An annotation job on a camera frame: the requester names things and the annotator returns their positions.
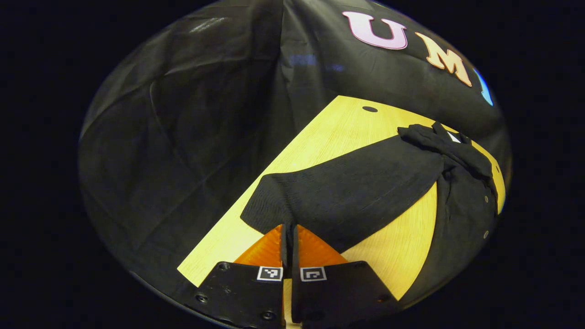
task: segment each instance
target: black cloth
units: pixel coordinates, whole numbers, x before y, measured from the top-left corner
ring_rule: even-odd
[[[300,224],[343,252],[409,209],[437,182],[431,250],[404,301],[459,273],[495,227],[491,162],[463,134],[411,125],[398,135],[292,173],[268,174],[241,218],[268,233]]]

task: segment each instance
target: wooden board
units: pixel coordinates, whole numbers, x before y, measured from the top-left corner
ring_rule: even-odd
[[[363,110],[368,106],[377,112]],[[338,96],[319,113],[274,159],[234,205],[207,233],[178,267],[199,286],[219,261],[233,262],[263,234],[248,226],[240,215],[260,178],[270,173],[295,172],[334,159],[398,134],[398,127],[412,124],[432,126],[434,120],[389,105]],[[445,126],[445,129],[456,132]],[[505,200],[504,180],[496,160],[485,149],[472,145],[492,162],[498,190],[498,209]],[[435,228],[436,183],[406,212],[383,229],[348,249],[342,255],[350,262],[366,261],[396,299],[402,298],[425,262]],[[285,316],[290,322],[290,280],[285,280]]]

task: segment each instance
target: wood grain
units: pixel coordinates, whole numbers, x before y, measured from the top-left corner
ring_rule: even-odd
[[[369,112],[364,106],[373,107]],[[398,127],[412,124],[432,126],[433,120],[389,105],[338,96],[317,115],[274,159],[234,205],[207,233],[178,267],[194,285],[199,286],[219,261],[233,262],[262,237],[240,215],[260,178],[269,173],[287,173],[318,165],[345,153],[398,134]],[[448,131],[457,132],[445,127]],[[492,162],[498,189],[498,208],[505,200],[504,180],[496,160],[477,143],[472,144]],[[425,262],[435,227],[436,184],[393,222],[348,249],[342,255],[350,262],[366,261],[396,299],[402,298]],[[285,280],[285,297],[290,298],[290,281]],[[285,313],[290,323],[290,301],[285,298]]]

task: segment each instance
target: orange letter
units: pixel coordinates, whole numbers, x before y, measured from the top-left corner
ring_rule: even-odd
[[[469,87],[472,86],[472,82],[469,81],[469,77],[467,76],[467,71],[465,70],[465,66],[463,66],[461,57],[449,49],[447,49],[447,53],[445,53],[441,47],[439,47],[439,45],[436,44],[436,42],[434,42],[430,37],[422,35],[418,32],[415,32],[414,34],[421,37],[422,41],[425,42],[426,48],[429,51],[429,57],[427,57],[426,60],[429,61],[429,63],[442,69],[444,69],[446,66],[449,73],[453,73],[453,69],[455,69],[455,75],[457,78],[459,78],[459,80],[461,80]]]

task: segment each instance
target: yellow wooden board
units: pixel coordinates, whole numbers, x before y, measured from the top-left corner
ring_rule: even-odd
[[[377,112],[363,110],[374,107]],[[434,120],[389,105],[338,96],[325,107],[272,161],[234,205],[215,224],[178,270],[199,286],[220,261],[233,262],[263,234],[240,219],[260,178],[270,173],[296,172],[358,148],[398,135],[398,127],[432,126]],[[454,129],[445,126],[451,132]],[[492,162],[498,190],[498,210],[505,200],[504,180],[496,160],[477,143],[472,145]],[[436,218],[436,183],[411,208],[383,229],[345,251],[350,262],[366,261],[396,299],[402,298],[418,276],[431,246]],[[285,317],[290,320],[290,280],[284,281]]]

